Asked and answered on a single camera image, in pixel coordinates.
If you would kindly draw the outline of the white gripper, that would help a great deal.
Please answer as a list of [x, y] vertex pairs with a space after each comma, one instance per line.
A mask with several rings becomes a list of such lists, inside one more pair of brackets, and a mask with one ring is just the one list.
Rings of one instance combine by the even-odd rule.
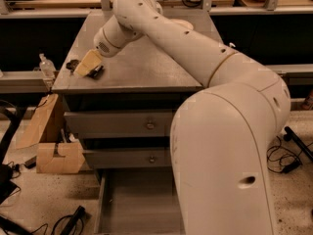
[[115, 56], [121, 50], [120, 35], [116, 30], [100, 28], [94, 37], [94, 46], [97, 50], [92, 49], [86, 53], [74, 70], [76, 74], [86, 76], [102, 62], [102, 56], [107, 58]]

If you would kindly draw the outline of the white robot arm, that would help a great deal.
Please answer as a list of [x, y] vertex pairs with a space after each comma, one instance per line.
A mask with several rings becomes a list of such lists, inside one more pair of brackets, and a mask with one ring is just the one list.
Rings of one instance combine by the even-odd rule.
[[291, 110], [284, 81], [166, 18], [154, 0], [114, 0], [94, 46], [115, 56], [147, 36], [203, 89], [177, 110], [170, 156], [186, 235], [276, 235], [266, 151]]

